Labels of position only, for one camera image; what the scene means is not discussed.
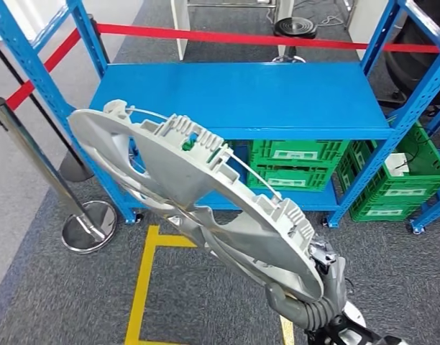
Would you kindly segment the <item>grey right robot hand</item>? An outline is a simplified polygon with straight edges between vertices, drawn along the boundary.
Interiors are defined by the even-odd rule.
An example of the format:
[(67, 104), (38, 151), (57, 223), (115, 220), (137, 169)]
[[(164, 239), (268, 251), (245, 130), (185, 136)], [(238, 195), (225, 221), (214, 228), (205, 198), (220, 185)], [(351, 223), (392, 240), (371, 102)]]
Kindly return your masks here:
[(316, 269), (323, 284), (321, 299), (305, 303), (287, 297), (277, 283), (265, 286), (265, 295), (270, 307), (281, 316), (305, 330), (317, 330), (330, 323), (342, 314), (346, 304), (345, 268), (346, 260), (336, 254), (333, 247), (322, 236), (310, 242), (310, 256), (315, 260)]

